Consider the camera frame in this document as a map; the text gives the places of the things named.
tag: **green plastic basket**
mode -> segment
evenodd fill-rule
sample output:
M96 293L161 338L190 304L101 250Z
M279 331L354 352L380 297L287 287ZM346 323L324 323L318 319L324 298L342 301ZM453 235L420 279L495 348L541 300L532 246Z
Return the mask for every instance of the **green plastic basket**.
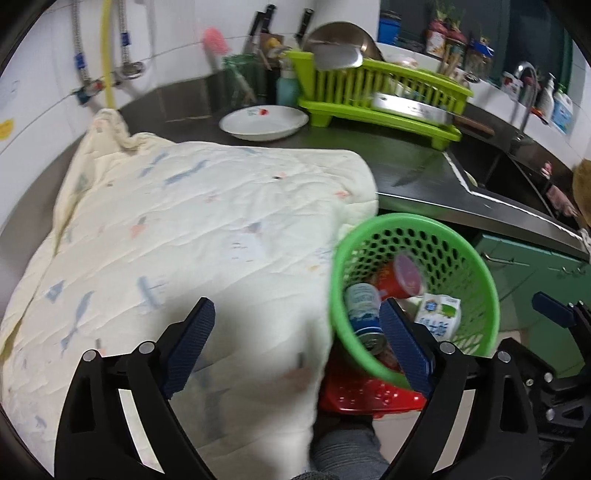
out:
M359 225L338 245L330 286L330 317L350 355L371 375L409 389L405 376L377 361L355 335L343 292L366 279L401 249L420 260L427 291L461 299L462 319L453 338L464 353L487 356L499 330L499 297L476 250L449 227L420 215L390 213Z
M317 72L314 54L289 51L303 96L299 104L311 114L314 127L327 127L333 116L398 128L431 138L431 146L445 150L462 134L453 125L437 127L394 113L371 109L375 92L404 96L461 115L473 93L443 75L413 70L384 61L364 59L355 69Z

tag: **red plastic basket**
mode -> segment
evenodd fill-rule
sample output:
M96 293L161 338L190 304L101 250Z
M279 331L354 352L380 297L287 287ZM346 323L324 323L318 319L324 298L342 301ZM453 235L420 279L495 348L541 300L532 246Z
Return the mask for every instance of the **red plastic basket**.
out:
M340 342L335 341L324 370L319 398L321 410L380 418L388 413L421 410L426 402L418 392L403 390L371 377L355 363Z

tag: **faucet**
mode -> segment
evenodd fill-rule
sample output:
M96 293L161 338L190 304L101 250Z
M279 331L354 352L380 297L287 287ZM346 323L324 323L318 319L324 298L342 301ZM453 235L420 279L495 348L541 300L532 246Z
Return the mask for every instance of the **faucet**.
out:
M531 70L531 74L534 77L535 92L531 96L531 99L529 100L528 104L525 106L525 114L523 116L523 121L521 122L521 128L519 129L519 132L517 133L516 136L514 136L511 139L511 147L510 147L511 151L514 151L517 148L517 146L519 146L523 142L523 140L525 138L525 134L524 134L525 126L527 125L527 121L530 119L531 108L534 106L535 97L536 97L535 93L537 92L537 89L538 89L538 75L535 72L535 67L531 63L529 63L528 61L520 62L520 64L517 65L517 68L515 69L515 73L513 75L515 76L515 78L520 80L521 76L523 75L523 72L525 72L528 69Z

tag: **white bottle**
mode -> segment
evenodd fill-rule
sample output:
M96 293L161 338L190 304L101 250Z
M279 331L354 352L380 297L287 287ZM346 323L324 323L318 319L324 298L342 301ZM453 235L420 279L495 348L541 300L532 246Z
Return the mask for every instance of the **white bottle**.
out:
M540 98L538 100L538 110L542 112L544 119L550 122L552 118L552 112L554 112L554 75L550 73L550 80L548 80L548 85L546 88L541 91Z
M554 112L552 113L552 121L564 133L569 130L570 123L573 119L573 101L569 96L563 92L563 86L559 85L558 90L554 94Z

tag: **green cabinet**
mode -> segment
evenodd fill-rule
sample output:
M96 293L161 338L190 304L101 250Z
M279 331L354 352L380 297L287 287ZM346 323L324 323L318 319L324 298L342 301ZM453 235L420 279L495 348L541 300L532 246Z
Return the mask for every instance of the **green cabinet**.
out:
M578 368L579 350L565 330L531 307L543 291L562 303L591 304L591 268L580 260L511 240L481 235L475 242L495 280L501 303L501 331L522 330L524 343L559 373Z

